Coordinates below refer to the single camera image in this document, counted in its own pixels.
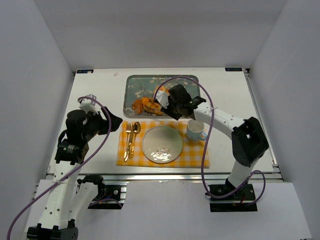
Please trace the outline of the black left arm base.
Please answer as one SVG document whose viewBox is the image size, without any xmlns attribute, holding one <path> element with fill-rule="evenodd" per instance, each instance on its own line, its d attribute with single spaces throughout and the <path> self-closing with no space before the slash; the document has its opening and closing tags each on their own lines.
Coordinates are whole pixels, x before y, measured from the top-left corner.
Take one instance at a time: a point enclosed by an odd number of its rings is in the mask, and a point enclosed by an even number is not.
<svg viewBox="0 0 320 240">
<path fill-rule="evenodd" d="M 102 175 L 88 174 L 83 179 L 78 178 L 76 193 L 84 187 L 84 184 L 91 183 L 97 189 L 97 195 L 89 203 L 88 209 L 95 210 L 120 210 L 125 201 L 124 186 L 119 184 L 105 183 Z"/>
</svg>

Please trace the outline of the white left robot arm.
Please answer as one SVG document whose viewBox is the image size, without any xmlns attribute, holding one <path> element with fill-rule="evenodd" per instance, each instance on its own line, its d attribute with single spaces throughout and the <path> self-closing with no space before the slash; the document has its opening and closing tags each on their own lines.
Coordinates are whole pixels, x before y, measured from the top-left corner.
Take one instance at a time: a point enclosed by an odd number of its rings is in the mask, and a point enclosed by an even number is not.
<svg viewBox="0 0 320 240">
<path fill-rule="evenodd" d="M 104 180 L 89 174 L 77 179 L 80 165 L 89 151 L 89 141 L 96 135 L 115 132 L 123 120 L 109 110 L 77 109 L 67 114 L 66 129 L 58 138 L 55 154 L 55 187 L 36 226 L 27 230 L 29 240 L 76 240 L 76 221 L 93 200 L 102 199 Z"/>
</svg>

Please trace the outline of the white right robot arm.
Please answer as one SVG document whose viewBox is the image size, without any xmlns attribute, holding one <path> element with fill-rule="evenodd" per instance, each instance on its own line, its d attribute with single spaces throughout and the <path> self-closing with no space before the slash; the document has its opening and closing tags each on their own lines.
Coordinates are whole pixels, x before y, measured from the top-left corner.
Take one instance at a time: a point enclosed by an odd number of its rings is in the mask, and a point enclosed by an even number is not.
<svg viewBox="0 0 320 240">
<path fill-rule="evenodd" d="M 181 84 L 168 91 L 158 91 L 155 99 L 160 103 L 161 110 L 171 118 L 191 118 L 226 135 L 231 140 L 235 162 L 225 185 L 230 192 L 245 185 L 253 167 L 269 149 L 267 137 L 257 118 L 244 119 L 215 109 L 206 99 L 191 97 Z"/>
</svg>

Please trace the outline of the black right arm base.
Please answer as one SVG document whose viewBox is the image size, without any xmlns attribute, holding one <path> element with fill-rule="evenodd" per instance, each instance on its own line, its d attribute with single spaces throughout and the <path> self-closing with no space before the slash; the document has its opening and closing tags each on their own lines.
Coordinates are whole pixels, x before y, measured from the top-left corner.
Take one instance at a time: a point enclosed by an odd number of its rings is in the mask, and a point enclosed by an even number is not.
<svg viewBox="0 0 320 240">
<path fill-rule="evenodd" d="M 207 192 L 205 197 L 209 200 L 212 213 L 240 213 L 257 212 L 256 194 L 252 184 L 247 184 L 243 189 L 226 198 L 213 198 Z"/>
</svg>

